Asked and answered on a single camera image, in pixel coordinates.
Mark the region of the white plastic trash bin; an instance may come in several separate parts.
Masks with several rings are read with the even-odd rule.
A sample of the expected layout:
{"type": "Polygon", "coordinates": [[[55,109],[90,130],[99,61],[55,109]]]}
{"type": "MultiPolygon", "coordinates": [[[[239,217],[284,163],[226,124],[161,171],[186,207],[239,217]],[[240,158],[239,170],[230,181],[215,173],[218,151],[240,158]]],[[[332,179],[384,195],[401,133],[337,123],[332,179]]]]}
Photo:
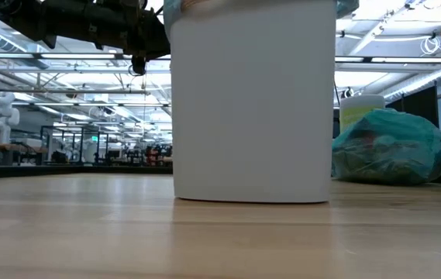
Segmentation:
{"type": "Polygon", "coordinates": [[[171,26],[174,193],[329,198],[336,0],[185,0],[171,26]]]}

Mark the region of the long ceiling light bar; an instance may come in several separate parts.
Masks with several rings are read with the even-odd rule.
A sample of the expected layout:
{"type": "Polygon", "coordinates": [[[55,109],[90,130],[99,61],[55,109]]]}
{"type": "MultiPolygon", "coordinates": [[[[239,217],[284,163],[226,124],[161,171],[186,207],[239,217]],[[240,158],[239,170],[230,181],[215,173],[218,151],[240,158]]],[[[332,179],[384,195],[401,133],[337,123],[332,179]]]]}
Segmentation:
{"type": "MultiPolygon", "coordinates": [[[[120,53],[0,53],[0,59],[20,60],[130,60],[120,53]]],[[[353,57],[335,56],[340,64],[441,64],[441,57],[353,57]]]]}

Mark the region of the distant wooden table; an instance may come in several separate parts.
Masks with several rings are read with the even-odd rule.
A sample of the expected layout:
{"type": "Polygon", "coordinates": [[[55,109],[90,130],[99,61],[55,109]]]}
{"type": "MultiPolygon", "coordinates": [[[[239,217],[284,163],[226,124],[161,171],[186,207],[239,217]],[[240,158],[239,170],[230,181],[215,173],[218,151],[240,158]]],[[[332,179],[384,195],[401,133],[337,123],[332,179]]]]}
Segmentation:
{"type": "Polygon", "coordinates": [[[48,149],[32,147],[25,143],[15,142],[0,144],[0,167],[41,165],[43,156],[48,149]]]}

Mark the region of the green wipes canister white lid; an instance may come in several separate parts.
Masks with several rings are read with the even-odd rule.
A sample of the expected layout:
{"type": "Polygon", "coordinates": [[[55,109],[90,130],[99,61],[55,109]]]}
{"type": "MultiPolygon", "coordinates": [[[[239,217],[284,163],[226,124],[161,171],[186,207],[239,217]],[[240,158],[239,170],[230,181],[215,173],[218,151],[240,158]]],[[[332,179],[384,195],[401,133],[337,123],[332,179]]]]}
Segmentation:
{"type": "Polygon", "coordinates": [[[340,132],[346,131],[368,112],[384,108],[385,99],[380,95],[358,95],[342,99],[339,106],[340,132]]]}

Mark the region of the black partition panel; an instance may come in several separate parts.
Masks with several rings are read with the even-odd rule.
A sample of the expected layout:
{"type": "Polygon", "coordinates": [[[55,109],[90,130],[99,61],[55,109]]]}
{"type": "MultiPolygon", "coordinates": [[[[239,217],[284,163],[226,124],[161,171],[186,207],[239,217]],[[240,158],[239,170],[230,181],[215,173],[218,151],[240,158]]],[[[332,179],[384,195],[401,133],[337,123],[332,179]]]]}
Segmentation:
{"type": "Polygon", "coordinates": [[[398,100],[387,104],[386,107],[389,109],[395,109],[398,112],[407,112],[409,114],[421,116],[439,128],[436,86],[425,88],[410,95],[403,94],[398,100]]]}

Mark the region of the black aluminium table frame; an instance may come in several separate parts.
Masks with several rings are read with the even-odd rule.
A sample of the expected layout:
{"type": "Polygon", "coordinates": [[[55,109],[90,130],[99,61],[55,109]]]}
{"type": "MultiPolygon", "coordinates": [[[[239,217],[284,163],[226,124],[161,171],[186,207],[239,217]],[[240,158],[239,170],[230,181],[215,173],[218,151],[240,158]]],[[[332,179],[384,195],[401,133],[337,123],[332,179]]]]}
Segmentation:
{"type": "Polygon", "coordinates": [[[62,174],[157,174],[172,175],[172,167],[85,167],[79,165],[4,167],[0,166],[0,178],[35,177],[62,174]]]}

